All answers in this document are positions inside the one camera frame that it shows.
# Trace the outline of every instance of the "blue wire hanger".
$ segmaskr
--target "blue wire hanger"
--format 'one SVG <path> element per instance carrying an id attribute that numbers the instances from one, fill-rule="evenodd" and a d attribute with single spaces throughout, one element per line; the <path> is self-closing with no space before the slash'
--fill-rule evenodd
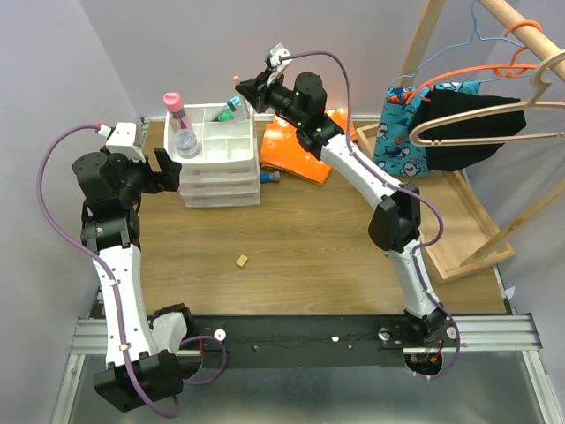
<path id="1" fill-rule="evenodd" d="M 477 2 L 477 0 L 473 0 L 471 2 L 471 17 L 473 19 L 473 31 L 471 33 L 471 37 L 467 42 L 462 42 L 459 44 L 453 44 L 452 46 L 446 47 L 445 49 L 443 49 L 442 51 L 440 51 L 439 53 L 436 53 L 435 55 L 433 55 L 432 57 L 430 57 L 429 59 L 427 59 L 423 64 L 421 64 L 418 68 L 416 68 L 416 71 L 413 74 L 410 75 L 401 75 L 400 77 L 397 77 L 395 79 L 393 79 L 392 81 L 390 81 L 390 84 L 388 84 L 389 87 L 394 86 L 395 82 L 397 82 L 399 79 L 401 78 L 406 78 L 406 77 L 415 77 L 416 74 L 418 73 L 418 71 L 423 68 L 424 66 L 426 66 L 427 64 L 429 64 L 430 62 L 432 62 L 435 58 L 441 56 L 443 53 L 445 53 L 448 50 L 451 49 L 455 49 L 457 47 L 463 47 L 463 46 L 468 46 L 473 42 L 473 39 L 475 38 L 475 34 L 477 35 L 478 39 L 482 42 L 489 42 L 489 41 L 502 41 L 502 42 L 509 42 L 510 44 L 513 44 L 517 47 L 523 47 L 523 44 L 519 43 L 519 42 L 514 42 L 512 40 L 509 40 L 508 38 L 505 37 L 483 37 L 480 33 L 480 31 L 478 30 L 478 21 L 477 21 L 477 16 L 475 16 L 475 11 L 473 10 L 473 7 L 475 5 L 475 3 Z M 530 75 L 522 75 L 521 77 L 517 77 L 517 78 L 523 78 L 523 77 L 529 77 Z M 507 78 L 493 78 L 493 79 L 486 79 L 482 82 L 490 82 L 490 81 L 498 81 L 498 80 L 507 80 Z"/>

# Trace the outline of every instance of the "wooden hanger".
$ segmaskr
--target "wooden hanger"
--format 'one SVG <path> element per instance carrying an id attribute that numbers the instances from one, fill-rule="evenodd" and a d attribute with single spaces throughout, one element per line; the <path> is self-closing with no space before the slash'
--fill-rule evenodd
<path id="1" fill-rule="evenodd" d="M 451 115 L 449 117 L 440 117 L 438 119 L 433 119 L 431 121 L 424 122 L 423 124 L 418 125 L 414 130 L 410 133 L 410 141 L 411 143 L 418 145 L 418 146 L 426 146 L 426 147 L 447 147 L 447 146 L 463 146 L 463 145 L 470 145 L 470 144 L 496 144 L 496 143 L 510 143 L 516 141 L 527 141 L 527 140 L 536 140 L 536 139 L 549 139 L 555 137 L 563 137 L 565 136 L 565 131 L 556 131 L 556 132 L 543 132 L 539 134 L 525 134 L 525 135 L 512 135 L 506 137 L 489 137 L 489 138 L 475 138 L 475 139 L 448 139 L 448 140 L 425 140 L 420 138 L 420 134 L 424 131 L 430 130 L 437 126 L 453 124 L 455 122 L 466 121 L 468 119 L 473 119 L 475 117 L 487 117 L 490 115 L 497 115 L 499 113 L 508 113 L 508 112 L 518 112 L 521 110 L 562 110 L 565 111 L 565 102 L 541 102 L 539 101 L 539 97 L 543 95 L 547 89 L 551 86 L 551 81 L 543 80 L 542 74 L 550 67 L 554 66 L 555 64 L 559 63 L 560 61 L 565 60 L 565 50 L 561 50 L 556 55 L 547 58 L 543 62 L 541 62 L 534 71 L 533 75 L 531 75 L 531 84 L 535 89 L 535 93 L 530 98 L 530 100 L 522 101 L 513 104 L 504 104 L 501 106 L 493 106 L 490 108 L 472 110 L 469 112 L 457 113 L 455 115 Z M 494 67 L 504 67 L 504 65 L 493 65 Z M 526 67 L 527 64 L 518 64 L 515 67 Z"/>

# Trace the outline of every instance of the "shark print cloth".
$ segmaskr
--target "shark print cloth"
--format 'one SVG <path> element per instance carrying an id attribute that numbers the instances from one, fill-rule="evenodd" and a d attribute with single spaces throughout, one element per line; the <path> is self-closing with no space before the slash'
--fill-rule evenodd
<path id="1" fill-rule="evenodd" d="M 437 84 L 433 88 L 477 95 L 480 81 L 450 82 Z M 406 104 L 406 99 L 415 90 L 416 87 L 389 88 L 385 96 L 373 161 L 391 175 L 420 177 L 432 173 L 427 167 L 426 148 L 411 144 L 408 138 L 408 127 L 422 102 L 420 96 L 430 91 L 428 87 L 424 88 L 410 104 Z"/>

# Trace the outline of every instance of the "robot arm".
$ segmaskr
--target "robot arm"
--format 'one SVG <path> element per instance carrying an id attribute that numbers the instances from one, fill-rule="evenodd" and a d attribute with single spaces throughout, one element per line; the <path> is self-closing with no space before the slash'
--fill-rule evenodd
<path id="1" fill-rule="evenodd" d="M 143 142 L 135 124 L 103 125 L 107 137 L 100 152 L 81 156 L 72 165 L 86 199 L 82 210 L 82 244 L 97 253 L 118 284 L 126 344 L 121 344 L 113 280 L 97 262 L 106 310 L 108 348 L 106 370 L 94 376 L 94 388 L 122 412 L 143 405 L 132 389 L 124 368 L 127 350 L 140 384 L 154 401 L 180 393 L 183 379 L 200 367 L 200 358 L 187 358 L 181 365 L 177 357 L 183 339 L 196 335 L 189 309 L 174 305 L 157 311 L 151 321 L 143 302 L 140 283 L 141 251 L 139 218 L 134 206 L 143 193 L 175 192 L 181 165 L 174 163 L 164 149 L 155 155 L 161 172 L 154 172 L 143 156 Z"/>
<path id="2" fill-rule="evenodd" d="M 415 337 L 422 342 L 434 338 L 445 314 L 436 306 L 418 244 L 419 202 L 407 193 L 382 184 L 373 173 L 404 191 L 418 193 L 414 184 L 403 185 L 362 155 L 356 146 L 350 153 L 343 130 L 325 113 L 327 93 L 321 78 L 310 72 L 297 76 L 294 88 L 283 85 L 283 70 L 290 60 L 282 44 L 267 55 L 267 69 L 257 78 L 242 81 L 236 90 L 258 111 L 272 108 L 275 114 L 297 128 L 300 146 L 340 172 L 365 197 L 374 210 L 369 235 L 395 265 L 405 299 L 405 312 L 413 323 Z M 416 265 L 422 270 L 418 278 Z"/>

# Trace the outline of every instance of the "wooden table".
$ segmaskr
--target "wooden table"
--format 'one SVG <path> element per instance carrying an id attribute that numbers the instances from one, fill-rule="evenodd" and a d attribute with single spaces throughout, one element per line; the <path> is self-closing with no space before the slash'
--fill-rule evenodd
<path id="1" fill-rule="evenodd" d="M 163 126 L 153 122 L 147 135 L 154 169 Z M 257 124 L 258 140 L 264 127 Z M 335 171 L 324 186 L 283 174 L 279 184 L 261 186 L 257 207 L 188 209 L 178 193 L 145 195 L 139 217 L 147 311 L 184 302 L 195 314 L 401 313 L 392 263 L 367 234 L 372 214 Z M 243 268 L 235 264 L 240 254 L 249 257 Z M 492 269 L 435 289 L 458 314 L 505 312 Z"/>

